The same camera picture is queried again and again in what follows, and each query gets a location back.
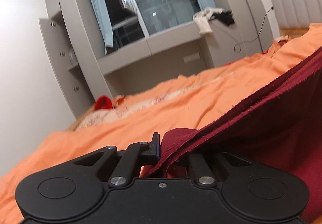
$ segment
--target power cord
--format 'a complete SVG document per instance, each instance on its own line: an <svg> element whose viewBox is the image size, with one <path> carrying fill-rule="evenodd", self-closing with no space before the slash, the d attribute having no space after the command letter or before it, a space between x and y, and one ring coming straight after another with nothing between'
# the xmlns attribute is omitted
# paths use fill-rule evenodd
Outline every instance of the power cord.
<svg viewBox="0 0 322 224"><path fill-rule="evenodd" d="M262 31L262 29L263 29L263 26L264 26L264 22L265 22L266 16L267 16L267 14L268 14L271 10L274 10L274 6L272 6L272 7L269 9L269 11L267 11L267 13L265 14L265 16L264 16L264 20L263 20L263 23L262 23L262 27L260 28L260 32L258 33L258 36L257 36L254 40L242 41L242 42L237 43L237 44L234 46L234 51L236 51L236 47L237 47L237 46L239 46L239 52L238 52L238 53L240 53L240 52L241 52L241 49L242 49L242 48L240 47L240 45L241 45L241 44L253 43L254 41L256 41L256 40L259 38L260 33L261 33L261 31Z"/></svg>

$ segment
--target orange bedsheet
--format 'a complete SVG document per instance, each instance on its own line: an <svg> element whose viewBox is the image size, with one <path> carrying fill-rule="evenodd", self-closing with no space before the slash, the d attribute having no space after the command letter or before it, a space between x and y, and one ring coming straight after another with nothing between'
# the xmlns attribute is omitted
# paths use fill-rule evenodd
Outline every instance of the orange bedsheet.
<svg viewBox="0 0 322 224"><path fill-rule="evenodd" d="M16 224L23 219L15 203L14 191L27 175L107 145L115 145L121 150L133 142L150 141L153 132L163 136L173 128L204 127L297 65L320 46L322 26L313 25L303 37L293 39L282 48L274 43L268 54L255 54L189 78L179 76L144 93L126 97L124 104L132 105L160 94L217 79L172 100L137 111L111 124L105 123L77 132L52 133L34 153L0 179L0 223Z"/></svg>

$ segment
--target red object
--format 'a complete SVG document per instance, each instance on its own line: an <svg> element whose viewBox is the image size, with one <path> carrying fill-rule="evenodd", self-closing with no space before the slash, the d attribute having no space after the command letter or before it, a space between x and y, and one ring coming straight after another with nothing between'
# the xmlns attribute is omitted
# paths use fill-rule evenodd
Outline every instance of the red object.
<svg viewBox="0 0 322 224"><path fill-rule="evenodd" d="M142 175L169 177L182 155L213 145L301 178L310 190L303 214L310 223L322 212L321 70L322 48L208 126L167 132L159 163Z"/></svg>
<svg viewBox="0 0 322 224"><path fill-rule="evenodd" d="M107 96L99 97L94 105L94 110L110 110L112 108L112 101Z"/></svg>

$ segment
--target white garment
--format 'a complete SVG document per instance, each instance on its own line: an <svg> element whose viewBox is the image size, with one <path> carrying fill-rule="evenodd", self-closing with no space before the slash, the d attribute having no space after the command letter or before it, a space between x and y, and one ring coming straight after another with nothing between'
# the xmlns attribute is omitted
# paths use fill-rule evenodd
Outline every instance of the white garment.
<svg viewBox="0 0 322 224"><path fill-rule="evenodd" d="M199 11L196 14L194 14L192 19L197 24L197 26L200 30L199 33L200 34L212 33L213 30L211 29L211 27L209 25L209 20L214 13L220 14L223 11L225 11L225 10L222 8L215 9L215 8L207 7L204 10Z"/></svg>

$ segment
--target silver screw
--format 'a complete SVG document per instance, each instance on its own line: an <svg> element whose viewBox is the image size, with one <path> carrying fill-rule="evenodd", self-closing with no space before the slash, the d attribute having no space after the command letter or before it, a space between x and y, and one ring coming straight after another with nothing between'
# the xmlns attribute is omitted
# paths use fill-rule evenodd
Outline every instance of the silver screw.
<svg viewBox="0 0 322 224"><path fill-rule="evenodd" d="M123 177L113 177L110 182L114 185L123 185L126 182L126 179Z"/></svg>
<svg viewBox="0 0 322 224"><path fill-rule="evenodd" d="M159 183L159 187L160 188L165 188L167 186L167 184L166 183Z"/></svg>
<svg viewBox="0 0 322 224"><path fill-rule="evenodd" d="M201 184L204 184L204 185L210 185L210 184L213 184L215 182L215 179L213 177L205 176L205 177L201 177L199 179L199 182Z"/></svg>

